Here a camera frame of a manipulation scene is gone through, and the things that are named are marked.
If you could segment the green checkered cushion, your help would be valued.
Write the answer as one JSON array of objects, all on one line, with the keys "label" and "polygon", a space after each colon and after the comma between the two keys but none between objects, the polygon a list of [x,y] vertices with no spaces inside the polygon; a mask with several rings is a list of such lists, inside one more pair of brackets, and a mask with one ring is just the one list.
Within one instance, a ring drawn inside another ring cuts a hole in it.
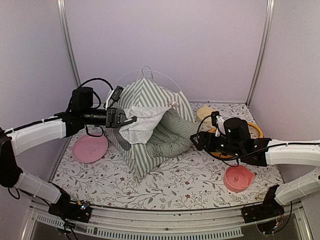
[{"label": "green checkered cushion", "polygon": [[179,116],[170,109],[165,112],[145,144],[153,157],[173,158],[186,152],[192,145],[190,137],[197,133],[198,125]]}]

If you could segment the striped pet tent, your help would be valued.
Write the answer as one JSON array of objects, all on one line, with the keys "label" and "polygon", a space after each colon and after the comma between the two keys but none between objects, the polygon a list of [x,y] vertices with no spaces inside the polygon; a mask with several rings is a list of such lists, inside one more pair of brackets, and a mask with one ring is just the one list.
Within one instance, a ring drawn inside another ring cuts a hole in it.
[{"label": "striped pet tent", "polygon": [[146,149],[153,130],[167,111],[173,109],[181,118],[196,123],[191,105],[182,91],[173,92],[144,77],[127,85],[115,106],[124,110],[128,119],[137,117],[136,122],[117,129],[108,128],[105,133],[137,181],[173,158],[151,157]]}]

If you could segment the cream cat-ear bowl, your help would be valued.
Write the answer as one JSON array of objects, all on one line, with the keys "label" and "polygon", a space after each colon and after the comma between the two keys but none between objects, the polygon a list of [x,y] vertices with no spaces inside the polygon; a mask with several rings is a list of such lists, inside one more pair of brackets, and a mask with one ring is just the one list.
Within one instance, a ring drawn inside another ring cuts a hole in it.
[{"label": "cream cat-ear bowl", "polygon": [[[211,108],[207,104],[204,104],[196,111],[196,120],[200,123],[205,117],[210,116],[212,112],[217,111],[216,108]],[[213,128],[211,117],[208,117],[201,125],[204,130],[210,130]]]}]

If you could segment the pink bowl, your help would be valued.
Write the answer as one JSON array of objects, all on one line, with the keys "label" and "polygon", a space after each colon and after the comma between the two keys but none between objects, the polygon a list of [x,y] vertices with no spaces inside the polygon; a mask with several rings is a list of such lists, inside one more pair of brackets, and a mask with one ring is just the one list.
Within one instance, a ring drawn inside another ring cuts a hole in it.
[{"label": "pink bowl", "polygon": [[224,186],[233,193],[245,191],[253,182],[255,174],[245,166],[230,166],[223,177]]}]

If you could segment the yellow double bowl holder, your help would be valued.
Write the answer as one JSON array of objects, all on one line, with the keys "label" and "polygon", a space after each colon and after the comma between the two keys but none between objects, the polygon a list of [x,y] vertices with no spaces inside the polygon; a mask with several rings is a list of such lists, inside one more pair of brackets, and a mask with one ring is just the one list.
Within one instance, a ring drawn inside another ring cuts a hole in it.
[{"label": "yellow double bowl holder", "polygon": [[[249,133],[250,133],[250,137],[252,139],[257,139],[257,138],[263,138],[264,137],[264,134],[263,134],[262,130],[257,125],[255,125],[252,122],[248,122],[247,124],[248,124],[248,130],[249,130]],[[223,155],[222,153],[219,153],[219,152],[211,152],[211,154],[216,159],[222,159],[224,161],[229,160],[229,159],[232,158],[231,155]]]}]

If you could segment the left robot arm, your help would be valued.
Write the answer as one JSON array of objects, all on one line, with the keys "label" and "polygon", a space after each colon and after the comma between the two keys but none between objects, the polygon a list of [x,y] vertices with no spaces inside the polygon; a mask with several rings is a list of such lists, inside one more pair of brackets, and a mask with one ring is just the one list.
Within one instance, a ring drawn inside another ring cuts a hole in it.
[{"label": "left robot arm", "polygon": [[64,112],[56,113],[21,127],[0,131],[0,185],[15,188],[45,200],[63,216],[74,213],[71,197],[62,188],[29,174],[17,165],[16,156],[41,144],[71,137],[89,125],[101,129],[120,127],[136,122],[135,116],[127,118],[125,112],[116,107],[102,109],[93,106],[96,95],[91,87],[80,86],[72,95]]}]

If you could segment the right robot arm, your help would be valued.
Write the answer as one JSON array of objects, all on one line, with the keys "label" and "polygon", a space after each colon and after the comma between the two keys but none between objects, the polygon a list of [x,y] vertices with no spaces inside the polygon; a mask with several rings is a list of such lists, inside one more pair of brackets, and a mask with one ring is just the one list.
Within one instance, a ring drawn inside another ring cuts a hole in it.
[{"label": "right robot arm", "polygon": [[314,170],[290,182],[271,187],[265,202],[259,206],[262,218],[269,218],[291,201],[306,197],[320,190],[320,142],[284,141],[271,138],[251,138],[248,122],[237,118],[222,119],[210,115],[215,132],[198,130],[190,136],[197,150],[230,156],[231,160],[247,165],[267,167],[269,165],[313,166]]}]

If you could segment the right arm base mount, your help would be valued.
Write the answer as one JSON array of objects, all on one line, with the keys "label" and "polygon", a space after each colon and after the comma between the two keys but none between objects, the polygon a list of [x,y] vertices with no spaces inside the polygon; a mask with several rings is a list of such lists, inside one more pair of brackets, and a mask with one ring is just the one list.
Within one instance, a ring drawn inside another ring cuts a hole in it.
[{"label": "right arm base mount", "polygon": [[241,215],[245,223],[258,222],[274,218],[285,213],[284,208],[275,200],[267,200],[260,204],[250,204],[241,209]]}]

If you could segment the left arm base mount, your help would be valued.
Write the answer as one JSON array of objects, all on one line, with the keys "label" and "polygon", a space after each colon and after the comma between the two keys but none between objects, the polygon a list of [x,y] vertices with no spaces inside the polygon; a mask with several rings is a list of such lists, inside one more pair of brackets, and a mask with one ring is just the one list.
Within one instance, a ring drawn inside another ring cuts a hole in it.
[{"label": "left arm base mount", "polygon": [[63,220],[88,223],[92,215],[92,208],[89,202],[80,200],[77,202],[50,204],[48,213]]}]

